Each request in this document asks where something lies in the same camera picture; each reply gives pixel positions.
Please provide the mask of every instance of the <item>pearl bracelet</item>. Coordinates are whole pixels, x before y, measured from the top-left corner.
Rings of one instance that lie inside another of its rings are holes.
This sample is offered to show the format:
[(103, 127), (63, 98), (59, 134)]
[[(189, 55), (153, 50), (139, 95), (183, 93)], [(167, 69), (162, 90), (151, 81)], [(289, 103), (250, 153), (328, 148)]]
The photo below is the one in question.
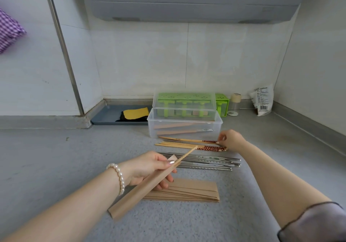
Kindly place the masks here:
[(124, 182), (124, 178), (123, 178), (123, 174), (120, 172), (120, 167), (117, 165), (117, 164), (109, 164), (107, 167), (106, 167), (106, 170), (108, 168), (114, 168), (115, 171), (118, 173), (118, 176), (119, 176), (119, 181), (120, 181), (120, 192), (119, 192), (119, 195), (122, 195), (125, 191), (125, 182)]

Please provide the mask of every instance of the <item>sleeve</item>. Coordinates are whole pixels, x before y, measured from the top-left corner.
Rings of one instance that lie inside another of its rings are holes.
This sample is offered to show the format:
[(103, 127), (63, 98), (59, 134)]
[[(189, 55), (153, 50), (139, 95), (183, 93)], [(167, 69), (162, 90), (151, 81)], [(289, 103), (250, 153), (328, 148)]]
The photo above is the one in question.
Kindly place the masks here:
[(346, 242), (346, 212), (335, 202), (312, 205), (278, 232), (281, 242)]

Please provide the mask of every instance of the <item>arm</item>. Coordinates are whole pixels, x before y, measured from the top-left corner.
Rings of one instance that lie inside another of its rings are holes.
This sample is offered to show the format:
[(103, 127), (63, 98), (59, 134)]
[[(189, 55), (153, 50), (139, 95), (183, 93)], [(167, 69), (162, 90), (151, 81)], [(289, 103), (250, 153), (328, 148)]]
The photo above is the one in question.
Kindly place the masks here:
[(219, 144), (238, 152), (248, 163), (280, 227), (296, 220), (307, 207), (330, 201), (317, 189), (275, 162), (236, 131), (222, 131)]
[[(153, 151), (118, 165), (125, 185), (136, 185), (154, 170), (171, 166), (164, 156)], [(167, 187), (168, 184), (163, 181), (156, 189)], [(111, 206), (119, 191), (118, 174), (109, 168), (30, 220), (3, 242), (81, 241)]]

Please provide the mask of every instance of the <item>stack of paper sleeves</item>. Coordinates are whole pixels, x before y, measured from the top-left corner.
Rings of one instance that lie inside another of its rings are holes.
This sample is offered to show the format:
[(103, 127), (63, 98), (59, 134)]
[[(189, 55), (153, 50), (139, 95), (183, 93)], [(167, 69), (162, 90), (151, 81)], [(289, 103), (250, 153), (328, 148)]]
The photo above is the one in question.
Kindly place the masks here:
[(215, 182), (195, 179), (175, 178), (169, 187), (161, 191), (150, 191), (143, 199), (162, 201), (219, 202), (219, 192)]

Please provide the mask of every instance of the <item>plastic bag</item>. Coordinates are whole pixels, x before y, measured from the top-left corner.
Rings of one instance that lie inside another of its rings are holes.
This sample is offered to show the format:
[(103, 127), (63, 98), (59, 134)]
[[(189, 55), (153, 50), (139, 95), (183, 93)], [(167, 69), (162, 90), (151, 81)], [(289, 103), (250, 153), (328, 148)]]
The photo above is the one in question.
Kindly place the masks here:
[(274, 100), (273, 85), (256, 88), (249, 95), (255, 109), (257, 109), (257, 116), (266, 115), (272, 111)]

